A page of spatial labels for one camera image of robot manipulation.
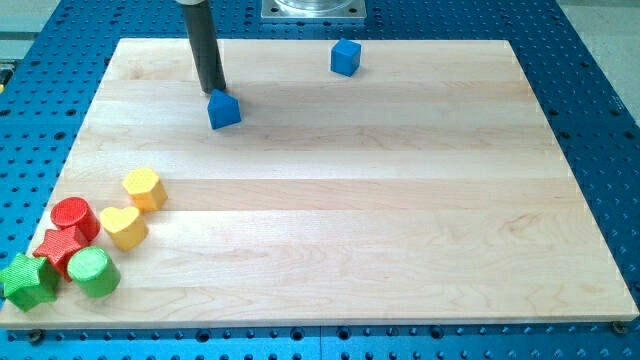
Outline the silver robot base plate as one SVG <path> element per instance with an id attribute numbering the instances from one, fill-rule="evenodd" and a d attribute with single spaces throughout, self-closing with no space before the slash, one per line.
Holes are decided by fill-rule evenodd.
<path id="1" fill-rule="evenodd" d="M 365 0 L 262 0 L 261 17 L 269 20 L 364 19 Z"/>

